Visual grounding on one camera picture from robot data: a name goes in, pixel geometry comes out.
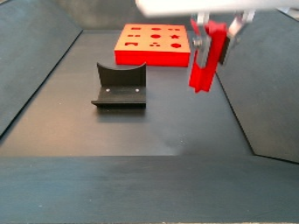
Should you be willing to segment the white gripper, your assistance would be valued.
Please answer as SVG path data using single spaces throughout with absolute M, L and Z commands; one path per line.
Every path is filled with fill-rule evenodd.
M 219 57 L 219 63 L 224 65 L 230 51 L 238 43 L 239 35 L 247 24 L 252 22 L 256 11 L 299 7 L 299 0 L 135 0 L 135 5 L 150 18 L 191 15 L 195 13 L 191 16 L 191 25 L 195 32 L 192 43 L 199 51 L 196 62 L 200 67 L 206 67 L 211 49 L 211 37 L 204 28 L 210 21 L 208 13 L 238 11 L 228 26 Z

